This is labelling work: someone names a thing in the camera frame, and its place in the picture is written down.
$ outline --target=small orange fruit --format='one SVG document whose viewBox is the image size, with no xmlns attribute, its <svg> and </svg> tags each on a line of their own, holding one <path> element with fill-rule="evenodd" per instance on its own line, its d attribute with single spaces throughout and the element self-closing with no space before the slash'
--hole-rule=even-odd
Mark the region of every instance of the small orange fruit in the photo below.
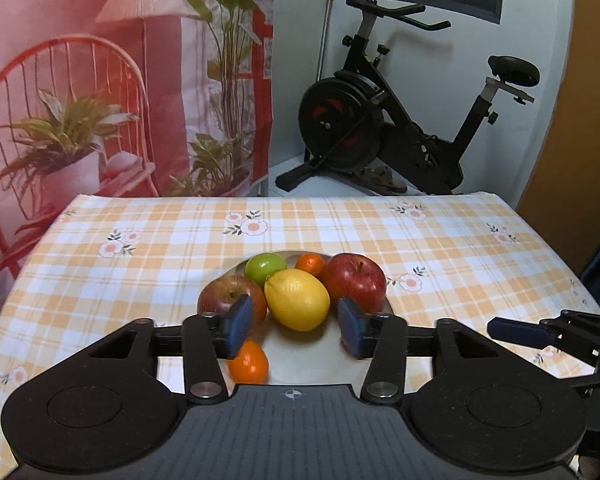
<svg viewBox="0 0 600 480">
<path fill-rule="evenodd" d="M 237 384 L 263 384 L 269 373 L 269 360 L 258 343 L 247 339 L 235 359 L 226 362 Z"/>
<path fill-rule="evenodd" d="M 298 258 L 296 269 L 304 270 L 304 272 L 320 278 L 325 265 L 324 260 L 319 254 L 307 253 Z"/>
</svg>

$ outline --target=yellow lemon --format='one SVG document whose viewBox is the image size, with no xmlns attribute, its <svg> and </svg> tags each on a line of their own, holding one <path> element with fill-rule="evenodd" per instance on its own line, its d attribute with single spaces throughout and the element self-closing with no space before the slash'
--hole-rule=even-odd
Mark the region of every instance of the yellow lemon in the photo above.
<svg viewBox="0 0 600 480">
<path fill-rule="evenodd" d="M 330 298 L 324 285 L 299 269 L 280 270 L 264 283 L 269 310 L 278 322 L 298 332 L 309 332 L 329 312 Z"/>
</svg>

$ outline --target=potted plant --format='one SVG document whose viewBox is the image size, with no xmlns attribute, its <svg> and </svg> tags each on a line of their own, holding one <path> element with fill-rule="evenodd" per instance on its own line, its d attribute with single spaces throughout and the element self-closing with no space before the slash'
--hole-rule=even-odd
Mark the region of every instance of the potted plant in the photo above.
<svg viewBox="0 0 600 480">
<path fill-rule="evenodd" d="M 220 83 L 220 92 L 211 95 L 210 103 L 226 140 L 219 142 L 198 134 L 189 143 L 195 157 L 192 169 L 187 175 L 171 177 L 175 186 L 171 193 L 185 194 L 195 188 L 195 193 L 203 196 L 240 194 L 243 187 L 251 185 L 253 134 L 245 132 L 250 101 L 245 77 L 239 72 L 251 55 L 251 45 L 261 43 L 249 26 L 251 11 L 257 5 L 254 0 L 214 0 L 217 5 L 210 9 L 204 0 L 185 1 L 195 11 L 189 17 L 205 22 L 214 39 L 216 58 L 207 61 L 206 74 Z"/>
<path fill-rule="evenodd" d="M 13 142 L 26 150 L 0 172 L 0 180 L 9 177 L 8 186 L 17 184 L 24 194 L 40 179 L 45 199 L 63 209 L 78 194 L 98 190 L 102 143 L 138 117 L 97 96 L 71 98 L 64 105 L 47 90 L 39 89 L 38 96 L 46 117 L 10 125 L 24 133 Z"/>
</svg>

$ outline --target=white floor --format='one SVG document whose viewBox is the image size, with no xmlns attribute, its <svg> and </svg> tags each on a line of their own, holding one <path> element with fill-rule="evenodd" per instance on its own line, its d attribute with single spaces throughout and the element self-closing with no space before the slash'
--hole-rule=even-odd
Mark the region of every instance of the white floor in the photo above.
<svg viewBox="0 0 600 480">
<path fill-rule="evenodd" d="M 314 176 L 305 180 L 300 186 L 291 192 L 286 192 L 276 186 L 276 177 L 292 168 L 302 164 L 302 156 L 290 158 L 285 162 L 269 168 L 269 196 L 291 196 L 295 198 L 305 198 L 311 196 L 321 197 L 357 197 L 357 196 L 376 196 L 375 193 L 357 186 L 345 184 L 330 178 L 328 176 Z M 409 188 L 407 195 L 415 196 L 422 193 L 416 189 Z"/>
</svg>

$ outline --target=checkered tablecloth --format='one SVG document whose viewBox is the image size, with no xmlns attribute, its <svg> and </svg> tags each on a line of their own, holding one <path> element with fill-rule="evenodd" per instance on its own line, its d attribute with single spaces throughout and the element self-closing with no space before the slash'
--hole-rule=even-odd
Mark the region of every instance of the checkered tablecloth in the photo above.
<svg viewBox="0 0 600 480">
<path fill-rule="evenodd" d="M 138 317 L 178 324 L 210 280 L 254 254 L 363 253 L 388 278 L 394 312 L 485 332 L 494 316 L 600 313 L 575 275 L 491 194 L 344 199 L 78 197 L 52 225 L 0 316 L 0 410 L 19 384 Z M 516 348 L 547 371 L 589 373 L 552 348 Z M 408 365 L 407 387 L 429 377 Z M 14 466 L 0 432 L 0 476 Z"/>
</svg>

